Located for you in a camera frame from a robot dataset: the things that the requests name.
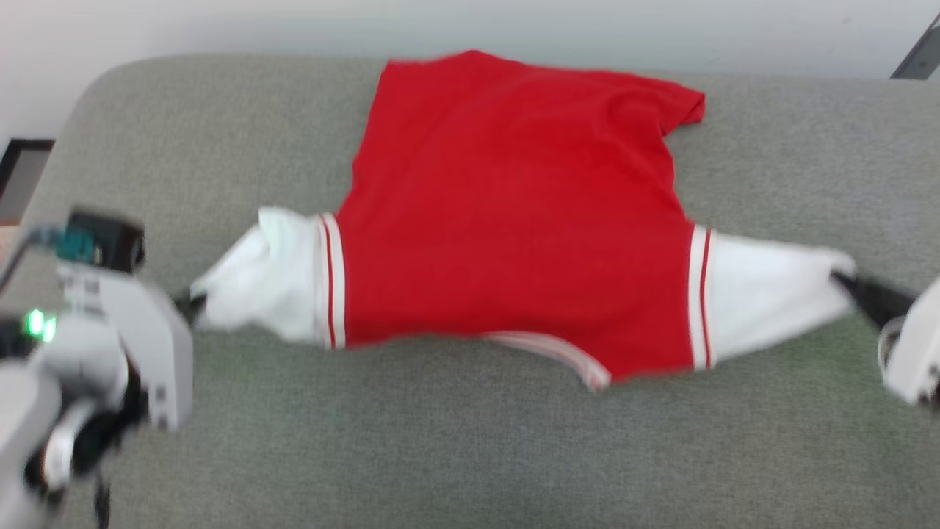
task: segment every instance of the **black frame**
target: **black frame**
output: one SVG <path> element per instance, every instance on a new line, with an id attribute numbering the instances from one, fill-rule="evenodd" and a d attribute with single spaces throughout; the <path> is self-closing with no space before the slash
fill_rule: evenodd
<path id="1" fill-rule="evenodd" d="M 55 145 L 53 139 L 12 139 L 7 145 L 7 150 L 0 159 L 0 196 L 7 190 L 9 178 L 13 176 L 13 169 L 16 168 L 16 162 L 20 159 L 20 153 L 23 151 L 51 151 Z"/>

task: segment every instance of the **white wall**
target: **white wall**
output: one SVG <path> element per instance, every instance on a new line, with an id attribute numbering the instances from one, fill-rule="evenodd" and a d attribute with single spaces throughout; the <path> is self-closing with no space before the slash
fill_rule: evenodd
<path id="1" fill-rule="evenodd" d="M 0 0 L 0 145 L 98 75 L 192 52 L 432 55 L 886 78 L 940 0 Z"/>

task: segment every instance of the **gray fabric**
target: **gray fabric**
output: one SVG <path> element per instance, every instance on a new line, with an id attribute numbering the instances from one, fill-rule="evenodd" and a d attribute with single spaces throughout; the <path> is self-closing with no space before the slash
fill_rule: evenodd
<path id="1" fill-rule="evenodd" d="M 337 208 L 382 63 L 187 57 L 97 82 L 27 222 L 74 203 L 146 222 L 149 277 L 179 289 L 258 206 Z M 913 82 L 672 76 L 708 93 L 669 139 L 690 215 L 822 244 L 911 288 L 940 275 L 940 92 Z M 30 258 L 8 306 L 54 306 Z M 200 334 L 196 413 L 112 465 L 114 526 L 925 527 L 940 425 L 881 387 L 860 316 L 710 373 L 591 394 L 496 345 L 353 353 Z M 62 526 L 92 527 L 90 489 Z"/>

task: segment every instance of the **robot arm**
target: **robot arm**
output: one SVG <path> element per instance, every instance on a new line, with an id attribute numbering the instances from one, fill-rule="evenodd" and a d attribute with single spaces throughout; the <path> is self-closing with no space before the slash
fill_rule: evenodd
<path id="1" fill-rule="evenodd" d="M 96 472 L 128 432 L 175 430 L 193 408 L 189 323 L 203 300 L 187 293 L 175 305 L 133 275 L 143 231 L 76 212 L 48 242 L 66 306 L 56 318 L 31 313 L 20 328 L 29 331 L 5 341 L 20 358 L 0 361 L 0 525 L 9 529 L 48 526 L 68 485 Z"/>

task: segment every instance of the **led light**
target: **led light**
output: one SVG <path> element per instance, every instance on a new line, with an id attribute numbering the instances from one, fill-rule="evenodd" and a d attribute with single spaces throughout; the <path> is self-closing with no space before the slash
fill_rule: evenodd
<path id="1" fill-rule="evenodd" d="M 42 341 L 51 342 L 55 337 L 55 318 L 49 318 L 42 327 Z"/>
<path id="2" fill-rule="evenodd" d="M 26 316 L 26 332 L 33 336 L 40 336 L 45 329 L 46 315 L 35 309 Z"/>

